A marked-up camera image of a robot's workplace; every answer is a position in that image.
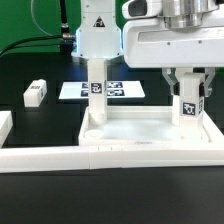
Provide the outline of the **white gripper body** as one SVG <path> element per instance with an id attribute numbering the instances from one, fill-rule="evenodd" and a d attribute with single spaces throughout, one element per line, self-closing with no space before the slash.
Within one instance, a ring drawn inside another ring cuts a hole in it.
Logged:
<path id="1" fill-rule="evenodd" d="M 224 67 L 224 0 L 128 0 L 122 14 L 129 66 Z"/>

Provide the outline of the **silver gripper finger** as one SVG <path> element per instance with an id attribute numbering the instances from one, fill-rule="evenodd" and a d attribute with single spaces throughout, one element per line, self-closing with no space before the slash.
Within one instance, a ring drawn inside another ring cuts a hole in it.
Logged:
<path id="1" fill-rule="evenodd" d="M 170 86 L 170 92 L 172 95 L 179 95 L 180 94 L 180 84 L 175 75 L 176 69 L 175 68 L 163 68 L 162 75 L 166 82 Z"/>
<path id="2" fill-rule="evenodd" d="M 209 97 L 212 94 L 212 81 L 216 74 L 215 67 L 209 67 L 205 69 L 205 82 L 203 84 L 203 96 Z"/>

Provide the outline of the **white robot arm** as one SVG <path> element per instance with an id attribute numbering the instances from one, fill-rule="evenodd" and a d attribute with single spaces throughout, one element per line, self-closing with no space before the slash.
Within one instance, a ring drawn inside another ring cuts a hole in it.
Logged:
<path id="1" fill-rule="evenodd" d="M 118 27 L 115 0 L 81 0 L 74 57 L 123 56 L 132 68 L 204 68 L 204 95 L 224 67 L 224 0 L 128 0 Z"/>

